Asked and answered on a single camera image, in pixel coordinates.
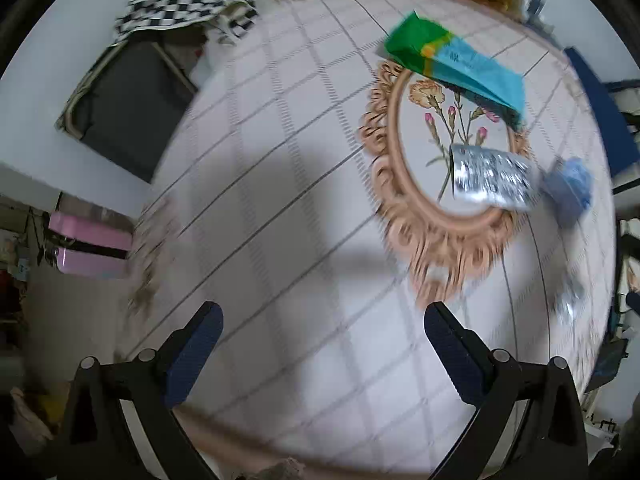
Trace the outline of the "clear crumpled plastic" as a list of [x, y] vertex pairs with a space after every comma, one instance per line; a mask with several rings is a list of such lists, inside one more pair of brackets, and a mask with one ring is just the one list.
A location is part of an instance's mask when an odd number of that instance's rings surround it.
[[563, 324], [572, 324], [582, 310], [585, 287], [575, 275], [567, 274], [555, 295], [554, 310]]

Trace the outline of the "pink case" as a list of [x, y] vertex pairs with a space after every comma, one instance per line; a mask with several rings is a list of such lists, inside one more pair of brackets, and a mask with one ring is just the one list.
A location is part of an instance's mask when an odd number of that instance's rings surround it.
[[43, 234], [44, 254], [61, 273], [106, 280], [126, 278], [134, 241], [130, 232], [55, 211]]

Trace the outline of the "blue crumpled wrapper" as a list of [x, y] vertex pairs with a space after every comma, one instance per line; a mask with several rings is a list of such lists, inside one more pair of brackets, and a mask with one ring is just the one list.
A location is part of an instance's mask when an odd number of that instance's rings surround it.
[[544, 174], [541, 188], [562, 229], [572, 228], [590, 208], [593, 176], [578, 157], [557, 157]]

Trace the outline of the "silver pill blister pack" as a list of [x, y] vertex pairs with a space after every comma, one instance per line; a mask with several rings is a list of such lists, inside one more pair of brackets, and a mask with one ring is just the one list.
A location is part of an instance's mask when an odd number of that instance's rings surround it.
[[526, 211], [538, 195], [539, 171], [526, 157], [476, 145], [450, 146], [455, 200]]

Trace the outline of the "blue cushion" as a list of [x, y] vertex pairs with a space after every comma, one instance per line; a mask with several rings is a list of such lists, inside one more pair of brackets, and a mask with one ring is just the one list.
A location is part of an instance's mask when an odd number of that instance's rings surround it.
[[608, 170], [611, 177], [615, 178], [639, 161], [638, 146], [634, 143], [623, 113], [584, 58], [575, 48], [566, 48], [564, 53], [586, 92], [600, 130]]

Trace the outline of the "dark grey suitcase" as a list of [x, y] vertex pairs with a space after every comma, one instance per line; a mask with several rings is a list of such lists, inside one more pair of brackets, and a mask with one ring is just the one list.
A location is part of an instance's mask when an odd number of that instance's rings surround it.
[[105, 49], [65, 103], [55, 127], [149, 183], [198, 93], [159, 32]]

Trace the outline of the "patterned tablecloth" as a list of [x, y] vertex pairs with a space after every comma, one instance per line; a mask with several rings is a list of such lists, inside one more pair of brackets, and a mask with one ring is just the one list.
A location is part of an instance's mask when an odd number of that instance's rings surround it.
[[[430, 18], [523, 78], [524, 127], [418, 75], [385, 37]], [[454, 199], [451, 143], [581, 158], [593, 202], [562, 229], [545, 202], [499, 214]], [[216, 70], [157, 168], [116, 344], [158, 347], [212, 300], [224, 331], [189, 398], [270, 451], [427, 474], [472, 410], [426, 339], [441, 299], [488, 346], [567, 360], [589, 382], [613, 290], [615, 221], [600, 131], [568, 58], [463, 0], [282, 0]], [[585, 287], [572, 324], [554, 300]]]

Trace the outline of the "green blue snack bag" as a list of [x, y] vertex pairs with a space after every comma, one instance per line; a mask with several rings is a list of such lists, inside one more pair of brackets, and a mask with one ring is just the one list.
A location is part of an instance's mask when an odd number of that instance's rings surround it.
[[522, 76], [477, 52], [442, 25], [411, 13], [388, 35], [384, 49], [407, 70], [469, 93], [512, 128], [524, 127]]

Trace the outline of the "checkered black white cloth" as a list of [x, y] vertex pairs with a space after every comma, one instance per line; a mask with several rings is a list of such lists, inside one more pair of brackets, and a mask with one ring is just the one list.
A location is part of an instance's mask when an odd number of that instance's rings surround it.
[[258, 18], [255, 0], [128, 0], [114, 24], [114, 43], [140, 32], [167, 32], [204, 25], [232, 41], [242, 39]]

